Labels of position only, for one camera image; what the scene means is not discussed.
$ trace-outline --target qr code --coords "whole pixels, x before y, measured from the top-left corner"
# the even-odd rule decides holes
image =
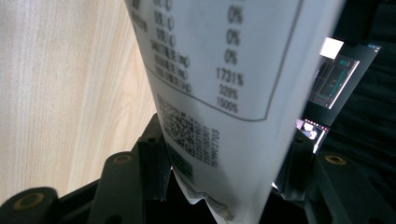
[[[184,150],[195,157],[194,120],[169,105],[158,95],[165,132]]]

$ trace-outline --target wood grain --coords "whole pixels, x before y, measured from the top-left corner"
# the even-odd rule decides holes
[[[0,203],[99,178],[155,113],[125,2],[0,1]]]

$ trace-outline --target white paper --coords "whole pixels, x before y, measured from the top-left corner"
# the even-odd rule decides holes
[[[326,58],[335,59],[344,42],[326,37],[323,46],[320,50],[320,55]]]
[[[257,223],[341,1],[133,1],[177,182],[218,223]]]

